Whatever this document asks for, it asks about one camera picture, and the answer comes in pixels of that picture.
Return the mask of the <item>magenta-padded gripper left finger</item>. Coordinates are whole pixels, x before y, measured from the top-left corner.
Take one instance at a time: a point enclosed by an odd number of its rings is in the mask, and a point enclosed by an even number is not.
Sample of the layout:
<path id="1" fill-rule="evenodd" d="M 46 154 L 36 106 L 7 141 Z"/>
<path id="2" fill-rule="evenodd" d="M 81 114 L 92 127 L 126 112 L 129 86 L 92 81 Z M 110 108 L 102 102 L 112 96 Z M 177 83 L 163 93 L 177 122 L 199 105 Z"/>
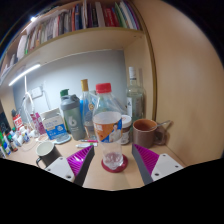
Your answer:
<path id="1" fill-rule="evenodd" d="M 91 145 L 67 158 L 59 157 L 46 168 L 46 171 L 82 186 L 94 155 L 94 146 Z"/>

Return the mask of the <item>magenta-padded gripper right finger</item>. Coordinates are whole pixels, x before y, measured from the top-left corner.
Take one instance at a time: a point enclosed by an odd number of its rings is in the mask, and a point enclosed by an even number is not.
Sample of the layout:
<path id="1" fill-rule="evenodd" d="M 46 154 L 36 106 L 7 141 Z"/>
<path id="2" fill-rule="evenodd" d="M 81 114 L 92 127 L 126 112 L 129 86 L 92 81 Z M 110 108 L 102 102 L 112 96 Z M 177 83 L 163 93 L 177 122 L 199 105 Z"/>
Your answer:
<path id="1" fill-rule="evenodd" d="M 183 169 L 175 154 L 166 146 L 147 149 L 133 144 L 132 155 L 145 185 Z"/>

